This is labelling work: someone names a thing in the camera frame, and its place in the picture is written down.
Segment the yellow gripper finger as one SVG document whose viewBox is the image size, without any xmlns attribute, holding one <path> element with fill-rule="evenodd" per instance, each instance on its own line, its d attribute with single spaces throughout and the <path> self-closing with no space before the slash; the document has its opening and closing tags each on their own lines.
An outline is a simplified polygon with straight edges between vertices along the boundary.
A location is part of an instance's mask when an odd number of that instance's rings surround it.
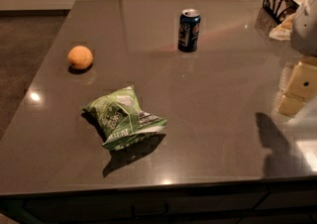
<svg viewBox="0 0 317 224">
<path fill-rule="evenodd" d="M 316 94 L 317 57 L 306 57 L 297 64 L 287 63 L 280 78 L 276 112 L 294 117 Z"/>
</svg>

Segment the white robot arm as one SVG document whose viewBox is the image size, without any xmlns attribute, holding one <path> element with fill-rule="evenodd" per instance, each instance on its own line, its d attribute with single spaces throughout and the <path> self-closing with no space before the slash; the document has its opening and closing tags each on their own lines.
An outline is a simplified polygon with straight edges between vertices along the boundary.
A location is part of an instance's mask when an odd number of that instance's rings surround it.
<svg viewBox="0 0 317 224">
<path fill-rule="evenodd" d="M 317 94 L 317 0 L 305 0 L 296 10 L 290 40 L 304 58 L 282 70 L 274 110 L 292 118 Z"/>
</svg>

